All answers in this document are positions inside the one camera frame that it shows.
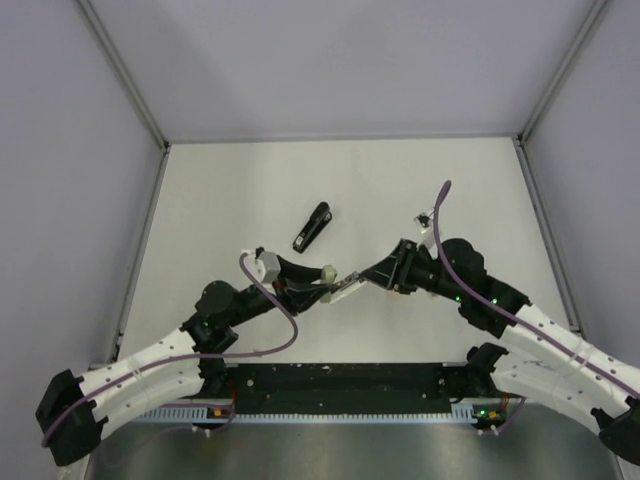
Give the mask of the beige green stapler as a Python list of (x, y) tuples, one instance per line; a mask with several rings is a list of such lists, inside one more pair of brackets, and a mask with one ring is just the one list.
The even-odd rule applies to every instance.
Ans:
[(339, 279), (337, 270), (332, 265), (326, 265), (322, 268), (320, 284), (328, 286), (329, 291), (320, 298), (320, 302), (334, 304), (363, 287), (366, 282), (357, 271)]

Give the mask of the black stapler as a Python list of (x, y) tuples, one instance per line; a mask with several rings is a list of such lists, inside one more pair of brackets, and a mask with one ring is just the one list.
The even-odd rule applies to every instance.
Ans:
[(292, 243), (295, 252), (303, 254), (333, 218), (330, 205), (320, 202)]

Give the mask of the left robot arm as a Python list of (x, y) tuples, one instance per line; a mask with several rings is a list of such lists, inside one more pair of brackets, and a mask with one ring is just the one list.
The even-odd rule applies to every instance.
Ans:
[(331, 291), (332, 266), (305, 267), (258, 249), (246, 251), (239, 267), (249, 285), (238, 290), (216, 280), (207, 285), (191, 317), (165, 337), (114, 363), (50, 381), (37, 409), (42, 446), (58, 467), (90, 455), (103, 440), (141, 415), (226, 387), (225, 362), (234, 358), (234, 328), (271, 310), (289, 323)]

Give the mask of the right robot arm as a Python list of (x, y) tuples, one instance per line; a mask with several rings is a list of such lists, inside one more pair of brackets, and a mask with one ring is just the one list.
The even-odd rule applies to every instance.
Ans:
[(546, 315), (522, 292), (490, 276), (483, 256), (463, 239), (445, 241), (437, 256), (402, 240), (362, 278), (385, 290), (418, 289), (452, 300), (473, 327), (496, 344), (467, 370), (469, 388), (531, 399), (582, 424), (615, 455), (639, 462), (639, 370), (614, 358)]

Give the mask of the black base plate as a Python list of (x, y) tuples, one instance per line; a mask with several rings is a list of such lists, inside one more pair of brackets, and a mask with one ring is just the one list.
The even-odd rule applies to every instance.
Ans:
[(250, 414), (446, 413), (476, 395), (462, 366), (440, 363), (239, 364), (193, 400), (232, 400)]

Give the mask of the aluminium frame rail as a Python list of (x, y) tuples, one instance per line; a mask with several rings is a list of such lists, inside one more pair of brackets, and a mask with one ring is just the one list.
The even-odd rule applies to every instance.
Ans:
[(118, 51), (93, 2), (89, 0), (74, 0), (73, 4), (85, 22), (89, 32), (97, 42), (112, 74), (119, 83), (138, 119), (158, 149), (162, 153), (166, 153), (170, 148), (170, 142), (166, 139), (158, 122), (155, 120), (148, 103), (144, 99), (140, 88)]

